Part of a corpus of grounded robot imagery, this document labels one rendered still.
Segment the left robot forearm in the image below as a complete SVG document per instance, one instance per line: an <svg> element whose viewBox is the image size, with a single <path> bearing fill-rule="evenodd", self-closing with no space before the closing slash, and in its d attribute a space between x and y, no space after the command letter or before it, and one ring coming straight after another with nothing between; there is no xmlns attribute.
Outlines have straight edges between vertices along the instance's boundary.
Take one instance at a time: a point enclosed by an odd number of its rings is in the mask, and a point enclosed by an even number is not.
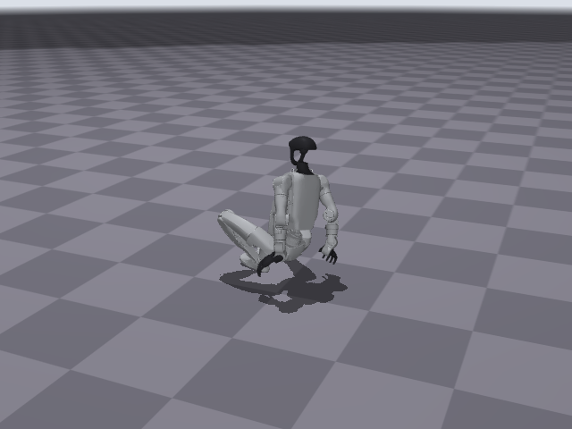
<svg viewBox="0 0 572 429"><path fill-rule="evenodd" d="M283 256L282 261L284 261L287 256L287 251L286 251L287 229L283 229L283 227L276 227L275 218L276 214L274 215L273 218L273 249L275 252L274 256L276 257L278 255L281 255Z"/></svg>

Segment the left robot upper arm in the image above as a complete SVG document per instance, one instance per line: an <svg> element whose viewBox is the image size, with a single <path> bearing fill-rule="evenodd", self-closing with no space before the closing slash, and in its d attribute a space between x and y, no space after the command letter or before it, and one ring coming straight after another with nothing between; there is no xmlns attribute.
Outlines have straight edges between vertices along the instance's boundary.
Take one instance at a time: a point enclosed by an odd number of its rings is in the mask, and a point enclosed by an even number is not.
<svg viewBox="0 0 572 429"><path fill-rule="evenodd" d="M290 214L286 213L288 204L288 191L292 186L291 174L273 179L274 205L276 209L276 226L289 225Z"/></svg>

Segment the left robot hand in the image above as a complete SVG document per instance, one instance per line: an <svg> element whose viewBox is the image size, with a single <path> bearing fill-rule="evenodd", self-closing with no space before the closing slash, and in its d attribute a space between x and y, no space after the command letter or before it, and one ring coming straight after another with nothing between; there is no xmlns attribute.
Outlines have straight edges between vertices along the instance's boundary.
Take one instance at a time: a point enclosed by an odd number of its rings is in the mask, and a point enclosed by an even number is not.
<svg viewBox="0 0 572 429"><path fill-rule="evenodd" d="M257 275L259 277L261 277L261 270L267 266L269 266L272 262L278 263L280 261L283 260L283 256L278 255L278 256L274 256L275 252L272 252L271 255L266 256L263 260L260 261L260 263L257 266Z"/></svg>

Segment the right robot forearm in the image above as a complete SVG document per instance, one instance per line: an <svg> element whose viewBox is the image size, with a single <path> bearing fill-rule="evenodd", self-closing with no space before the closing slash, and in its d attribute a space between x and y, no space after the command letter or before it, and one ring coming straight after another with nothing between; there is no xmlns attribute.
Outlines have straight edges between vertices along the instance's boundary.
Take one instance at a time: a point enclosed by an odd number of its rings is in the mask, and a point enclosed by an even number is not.
<svg viewBox="0 0 572 429"><path fill-rule="evenodd" d="M325 225L326 229L326 242L322 249L322 253L326 256L329 256L332 249L334 249L338 245L337 237L338 237L338 230L339 230L339 222L338 218L333 223L328 223Z"/></svg>

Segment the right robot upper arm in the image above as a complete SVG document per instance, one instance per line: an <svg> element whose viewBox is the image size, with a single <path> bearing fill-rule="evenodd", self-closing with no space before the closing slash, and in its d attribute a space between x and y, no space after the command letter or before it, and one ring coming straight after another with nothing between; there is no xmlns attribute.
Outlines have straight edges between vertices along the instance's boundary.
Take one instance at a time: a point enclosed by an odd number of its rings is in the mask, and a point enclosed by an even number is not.
<svg viewBox="0 0 572 429"><path fill-rule="evenodd" d="M329 181L324 175L317 174L321 181L320 188L320 200L321 203L326 207L323 213L323 218L328 223L333 223L338 218L338 210L333 201L331 191L329 189Z"/></svg>

